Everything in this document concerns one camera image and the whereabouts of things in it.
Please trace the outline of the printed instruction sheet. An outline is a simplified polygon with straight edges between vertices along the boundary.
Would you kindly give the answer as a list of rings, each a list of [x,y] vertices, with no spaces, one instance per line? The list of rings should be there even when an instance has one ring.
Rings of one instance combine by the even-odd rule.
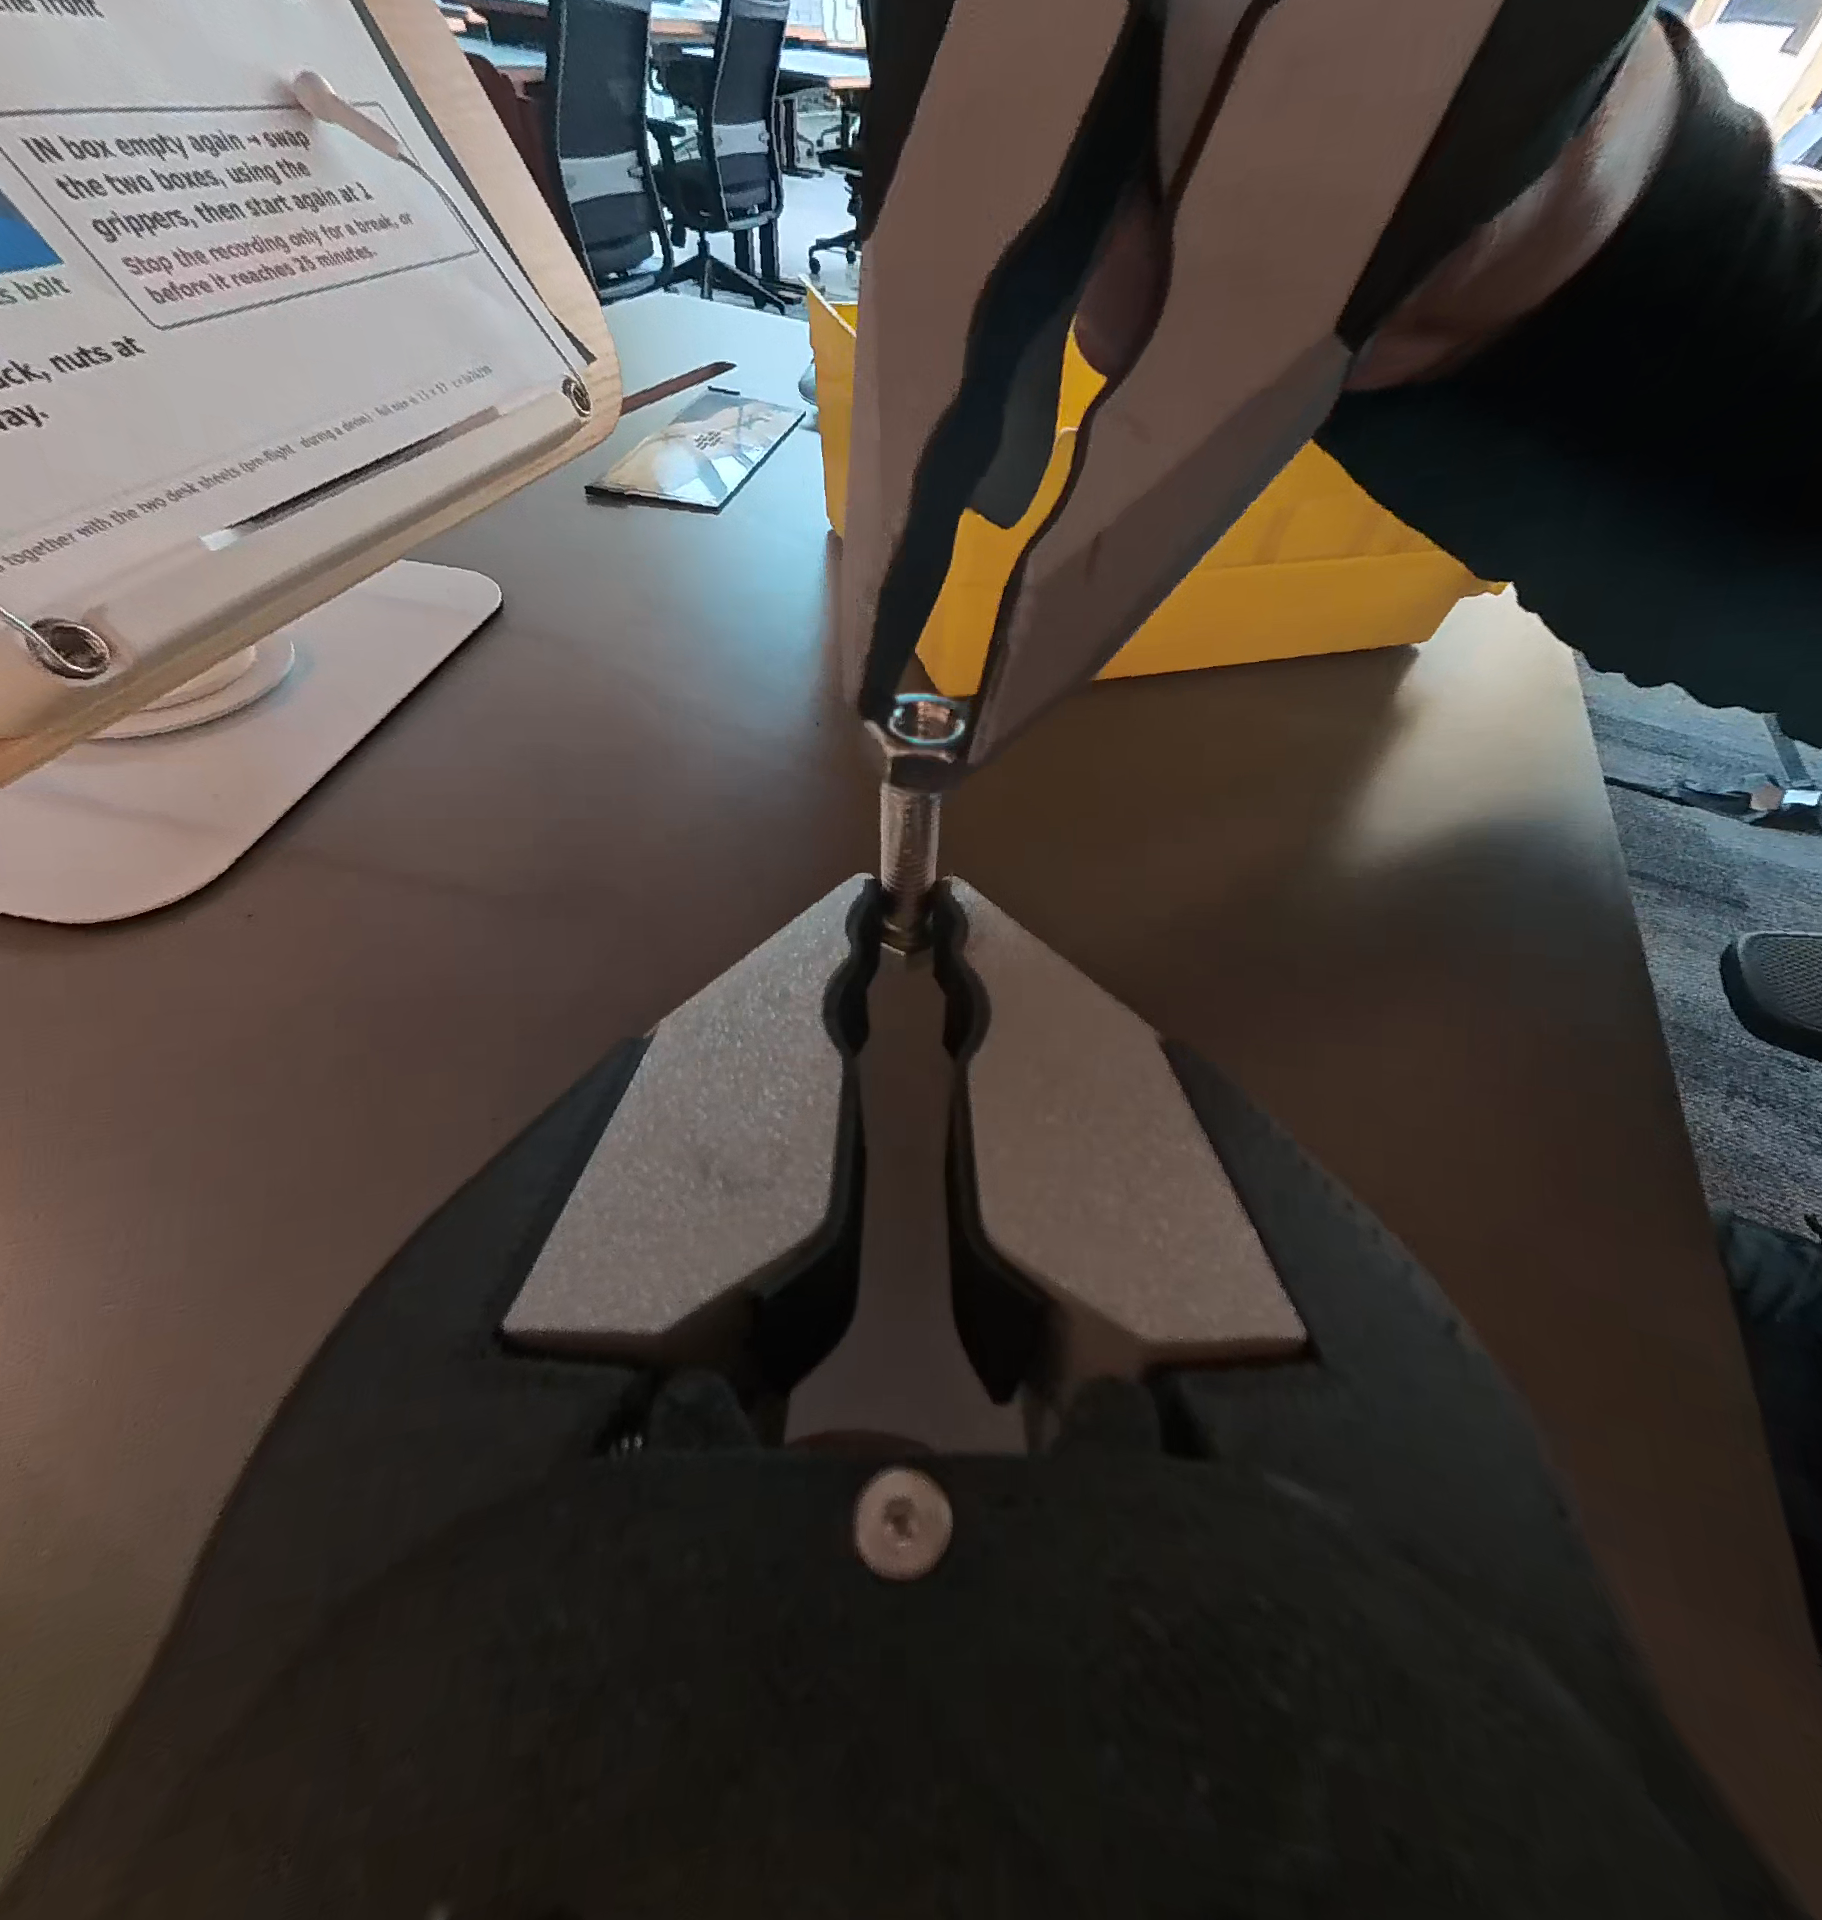
[[[0,8],[0,605],[526,402],[593,349],[452,158],[439,8]]]

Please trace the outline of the person's right hand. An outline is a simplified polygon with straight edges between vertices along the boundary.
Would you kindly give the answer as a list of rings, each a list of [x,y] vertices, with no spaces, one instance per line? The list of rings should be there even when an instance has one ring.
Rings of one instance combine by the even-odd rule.
[[[1355,342],[1342,395],[1390,395],[1457,370],[1469,349],[1551,305],[1631,222],[1674,135],[1674,46],[1646,20],[1602,99],[1570,147],[1483,222],[1405,305]],[[1170,282],[1161,178],[1147,172],[1108,214],[1103,252],[1075,300],[1075,349],[1120,376],[1147,349]]]

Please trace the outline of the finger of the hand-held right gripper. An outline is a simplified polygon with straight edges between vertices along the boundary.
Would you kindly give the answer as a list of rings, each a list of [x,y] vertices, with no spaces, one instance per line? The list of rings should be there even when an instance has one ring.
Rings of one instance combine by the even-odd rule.
[[[1160,135],[1160,8],[870,8],[842,666],[882,718],[962,510],[1057,444],[1074,300]]]
[[[972,764],[1182,586],[1335,402],[1449,214],[1449,0],[1170,8],[1151,107],[1160,320],[1089,398],[983,660]]]

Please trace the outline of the person's right forearm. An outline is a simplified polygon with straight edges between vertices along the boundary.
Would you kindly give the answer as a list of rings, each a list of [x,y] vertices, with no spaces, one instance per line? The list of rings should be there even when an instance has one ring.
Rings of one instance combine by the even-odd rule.
[[[1570,649],[1822,746],[1822,214],[1659,11],[1682,99],[1608,244],[1441,376],[1319,444]]]

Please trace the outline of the wooden document stand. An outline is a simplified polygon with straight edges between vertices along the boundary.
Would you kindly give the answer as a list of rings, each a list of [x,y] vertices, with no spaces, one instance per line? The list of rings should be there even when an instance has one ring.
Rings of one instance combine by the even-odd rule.
[[[476,63],[404,70],[546,314],[593,349],[557,395],[474,409],[379,467],[83,589],[0,605],[0,914],[127,923],[226,876],[474,631],[502,586],[415,553],[616,422],[599,293]]]

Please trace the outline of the black office chair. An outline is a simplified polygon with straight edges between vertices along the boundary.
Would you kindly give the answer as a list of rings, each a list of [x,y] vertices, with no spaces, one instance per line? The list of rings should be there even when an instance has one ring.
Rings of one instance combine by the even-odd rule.
[[[691,153],[660,135],[660,203],[675,241],[691,241],[691,259],[663,286],[701,286],[701,300],[738,293],[766,314],[790,314],[781,286],[781,60],[786,60],[786,0],[722,0],[712,50],[701,50],[691,89]]]
[[[649,8],[553,0],[546,8],[546,147],[567,187],[567,233],[599,300],[660,293],[679,264],[649,172]]]
[[[805,282],[815,286],[827,282],[827,252],[842,252],[842,264],[859,264],[859,244],[862,244],[862,111],[870,111],[870,89],[835,89],[835,142],[815,147],[827,172],[842,178],[842,233],[827,233],[805,244]]]

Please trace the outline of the black office chair seat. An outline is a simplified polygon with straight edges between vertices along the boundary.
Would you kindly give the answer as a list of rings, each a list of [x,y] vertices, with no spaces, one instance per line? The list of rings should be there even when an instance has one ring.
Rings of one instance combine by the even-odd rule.
[[[1724,951],[1739,1020],[1791,1058],[1822,1066],[1822,933],[1751,933]]]

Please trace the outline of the dark patterned card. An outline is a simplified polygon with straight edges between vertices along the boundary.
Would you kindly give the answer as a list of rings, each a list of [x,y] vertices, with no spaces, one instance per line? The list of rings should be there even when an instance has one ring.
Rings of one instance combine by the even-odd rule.
[[[583,501],[722,510],[800,422],[805,402],[702,383],[679,416],[616,453]]]

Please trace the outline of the silver hex bolt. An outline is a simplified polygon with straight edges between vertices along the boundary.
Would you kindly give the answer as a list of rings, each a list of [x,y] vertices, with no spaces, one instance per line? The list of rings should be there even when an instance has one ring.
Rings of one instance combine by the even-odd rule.
[[[947,788],[962,768],[972,707],[947,689],[897,689],[882,718],[862,721],[878,779],[878,940],[909,954],[931,940],[940,850],[947,850]]]

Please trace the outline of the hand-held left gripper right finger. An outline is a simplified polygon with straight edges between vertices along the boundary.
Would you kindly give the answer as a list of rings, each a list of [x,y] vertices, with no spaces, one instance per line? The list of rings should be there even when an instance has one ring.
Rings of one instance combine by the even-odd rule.
[[[931,971],[951,1320],[992,1401],[1308,1353],[1161,1038],[972,885],[931,905]]]

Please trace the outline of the yellow plastic bin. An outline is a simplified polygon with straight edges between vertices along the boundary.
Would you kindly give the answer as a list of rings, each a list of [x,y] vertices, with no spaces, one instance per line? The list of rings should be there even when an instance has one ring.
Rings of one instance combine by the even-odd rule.
[[[997,598],[1074,475],[1089,398],[1096,370],[1064,342],[1057,444],[1030,510],[1011,529],[976,510],[958,527],[947,589],[915,638],[915,666],[947,697],[972,697],[983,677]],[[1323,444],[1303,444],[1096,677],[1396,649],[1437,638],[1437,622],[1483,589],[1500,586],[1466,574],[1355,490]]]

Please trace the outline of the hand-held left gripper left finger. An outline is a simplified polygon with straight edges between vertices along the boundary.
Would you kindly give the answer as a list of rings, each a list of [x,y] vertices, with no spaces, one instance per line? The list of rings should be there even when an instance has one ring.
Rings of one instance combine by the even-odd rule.
[[[639,1050],[507,1341],[790,1393],[859,1311],[878,885],[842,876]]]

